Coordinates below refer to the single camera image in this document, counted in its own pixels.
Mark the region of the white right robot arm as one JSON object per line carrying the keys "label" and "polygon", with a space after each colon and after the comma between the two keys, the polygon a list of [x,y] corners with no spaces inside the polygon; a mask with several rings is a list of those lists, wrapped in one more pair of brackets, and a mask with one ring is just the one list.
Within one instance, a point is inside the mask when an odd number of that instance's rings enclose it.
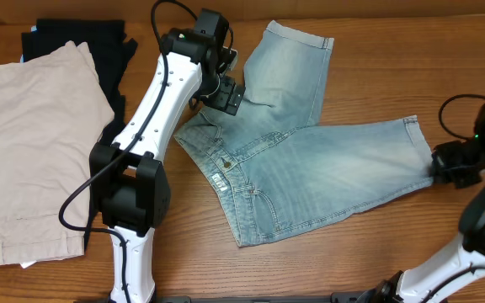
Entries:
{"label": "white right robot arm", "polygon": [[[485,170],[485,97],[473,135],[457,135],[432,154],[432,174],[438,183],[464,189],[482,180]],[[399,271],[358,302],[445,302],[450,295],[485,277],[485,186],[463,211],[458,235],[417,268]]]}

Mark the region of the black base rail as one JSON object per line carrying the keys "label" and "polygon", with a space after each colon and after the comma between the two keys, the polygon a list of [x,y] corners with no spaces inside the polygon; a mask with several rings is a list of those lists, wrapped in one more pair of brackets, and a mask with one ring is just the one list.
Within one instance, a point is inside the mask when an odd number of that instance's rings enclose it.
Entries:
{"label": "black base rail", "polygon": [[225,298],[191,298],[188,296],[157,297],[156,293],[149,303],[400,303],[396,297],[378,297],[374,290],[365,292],[333,293],[325,296],[273,296],[273,297],[225,297]]}

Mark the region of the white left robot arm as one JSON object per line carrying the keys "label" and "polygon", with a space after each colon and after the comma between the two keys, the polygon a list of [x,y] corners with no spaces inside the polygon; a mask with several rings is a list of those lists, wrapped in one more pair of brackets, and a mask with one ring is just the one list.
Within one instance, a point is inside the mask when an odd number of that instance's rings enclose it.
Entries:
{"label": "white left robot arm", "polygon": [[129,124],[90,154],[91,204],[111,236],[115,281],[109,302],[152,302],[152,240],[171,198],[163,166],[184,108],[198,104],[235,115],[243,98],[227,71],[237,62],[232,28],[202,9],[191,29],[159,39],[155,76]]}

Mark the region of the light blue denim shorts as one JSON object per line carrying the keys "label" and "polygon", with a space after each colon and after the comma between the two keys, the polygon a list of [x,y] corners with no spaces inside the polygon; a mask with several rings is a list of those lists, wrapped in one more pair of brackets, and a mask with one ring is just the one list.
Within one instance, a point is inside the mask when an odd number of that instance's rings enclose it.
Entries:
{"label": "light blue denim shorts", "polygon": [[239,247],[277,242],[429,187],[416,116],[319,123],[333,39],[268,24],[235,115],[201,109],[175,134],[216,191]]}

